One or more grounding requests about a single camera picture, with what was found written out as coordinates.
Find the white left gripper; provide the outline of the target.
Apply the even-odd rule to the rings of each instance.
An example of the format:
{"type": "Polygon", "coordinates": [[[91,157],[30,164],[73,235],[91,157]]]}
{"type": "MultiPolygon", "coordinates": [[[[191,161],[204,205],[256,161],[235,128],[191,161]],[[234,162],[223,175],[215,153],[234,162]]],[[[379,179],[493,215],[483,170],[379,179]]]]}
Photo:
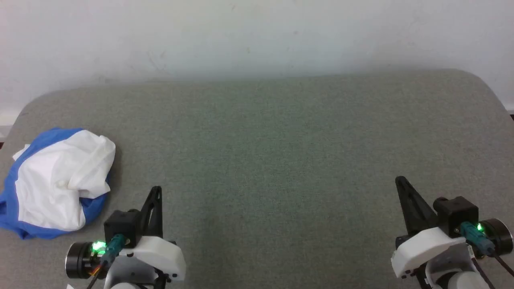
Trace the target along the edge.
{"type": "Polygon", "coordinates": [[[123,249],[117,257],[117,282],[154,282],[156,271],[172,281],[184,281],[187,272],[182,250],[164,240],[162,188],[152,187],[140,210],[141,237],[134,248],[123,249]]]}

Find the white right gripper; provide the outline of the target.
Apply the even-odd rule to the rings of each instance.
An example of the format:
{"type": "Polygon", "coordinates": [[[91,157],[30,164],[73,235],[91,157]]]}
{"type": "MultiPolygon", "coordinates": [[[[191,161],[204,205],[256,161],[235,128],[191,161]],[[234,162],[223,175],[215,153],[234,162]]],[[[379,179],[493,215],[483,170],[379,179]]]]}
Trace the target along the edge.
{"type": "Polygon", "coordinates": [[[407,235],[413,236],[392,255],[393,271],[400,278],[450,247],[465,243],[465,238],[451,238],[437,227],[437,215],[406,177],[397,176],[395,183],[407,235]]]}

